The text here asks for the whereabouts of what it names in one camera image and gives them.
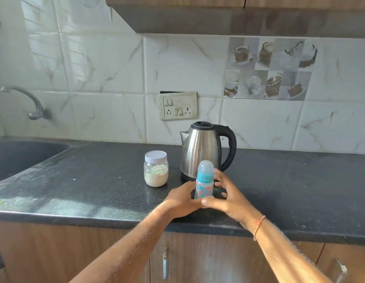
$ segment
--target electric kettle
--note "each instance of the electric kettle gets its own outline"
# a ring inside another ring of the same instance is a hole
[[[226,170],[232,163],[236,153],[236,137],[228,126],[211,124],[206,121],[193,123],[188,131],[181,131],[182,158],[181,176],[186,181],[195,181],[199,163],[209,160],[214,168]],[[222,145],[220,136],[229,139],[230,152],[222,161]]]

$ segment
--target hand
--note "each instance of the hand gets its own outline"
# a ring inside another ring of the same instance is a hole
[[[186,182],[184,185],[169,192],[164,202],[160,205],[166,208],[168,216],[172,219],[185,217],[195,210],[202,208],[201,199],[192,200],[190,193],[196,188],[196,182]]]
[[[227,200],[206,197],[202,199],[202,205],[223,211],[240,222],[244,228],[251,230],[252,220],[260,219],[262,217],[261,213],[251,205],[237,186],[223,172],[214,169],[214,180],[218,180],[214,185],[226,189],[227,193],[223,192],[222,195]]]

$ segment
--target left hand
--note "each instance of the left hand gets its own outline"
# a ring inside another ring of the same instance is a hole
[[[173,189],[161,203],[160,206],[166,208],[168,216],[172,219],[185,217],[195,210],[202,208],[201,199],[192,200],[190,193],[196,188],[196,182],[186,182],[184,185]]]

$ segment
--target sink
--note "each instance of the sink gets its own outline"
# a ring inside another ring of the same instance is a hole
[[[0,181],[39,164],[68,148],[68,145],[60,143],[0,142]]]

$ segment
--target black kettle handle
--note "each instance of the black kettle handle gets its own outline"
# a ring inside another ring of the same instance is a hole
[[[227,156],[226,161],[223,162],[220,169],[221,171],[225,171],[232,163],[236,154],[236,136],[235,133],[228,127],[223,125],[214,124],[214,129],[219,136],[227,137],[229,139],[230,152]]]

